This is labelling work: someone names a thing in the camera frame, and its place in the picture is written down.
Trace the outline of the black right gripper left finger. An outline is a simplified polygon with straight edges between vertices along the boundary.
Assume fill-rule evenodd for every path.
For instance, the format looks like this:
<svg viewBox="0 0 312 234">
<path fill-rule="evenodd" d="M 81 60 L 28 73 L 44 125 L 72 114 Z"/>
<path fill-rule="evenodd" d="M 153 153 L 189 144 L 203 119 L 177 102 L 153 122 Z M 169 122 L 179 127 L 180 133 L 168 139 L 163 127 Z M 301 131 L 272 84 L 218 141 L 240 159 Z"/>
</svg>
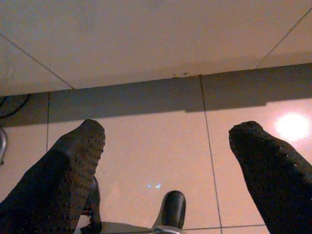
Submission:
<svg viewBox="0 0 312 234">
<path fill-rule="evenodd" d="M 61 136 L 1 202 L 1 233 L 72 234 L 82 215 L 98 230 L 95 173 L 104 145 L 105 130 L 92 119 Z"/>
</svg>

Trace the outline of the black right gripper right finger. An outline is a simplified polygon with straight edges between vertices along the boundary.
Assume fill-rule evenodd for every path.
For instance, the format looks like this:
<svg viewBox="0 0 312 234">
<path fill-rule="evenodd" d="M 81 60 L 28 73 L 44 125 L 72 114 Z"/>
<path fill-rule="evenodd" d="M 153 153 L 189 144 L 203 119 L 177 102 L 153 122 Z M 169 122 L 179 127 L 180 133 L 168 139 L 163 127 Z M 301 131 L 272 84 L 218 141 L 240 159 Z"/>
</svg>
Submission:
<svg viewBox="0 0 312 234">
<path fill-rule="evenodd" d="M 288 142 L 255 121 L 229 130 L 230 149 L 272 234 L 312 232 L 312 166 Z"/>
</svg>

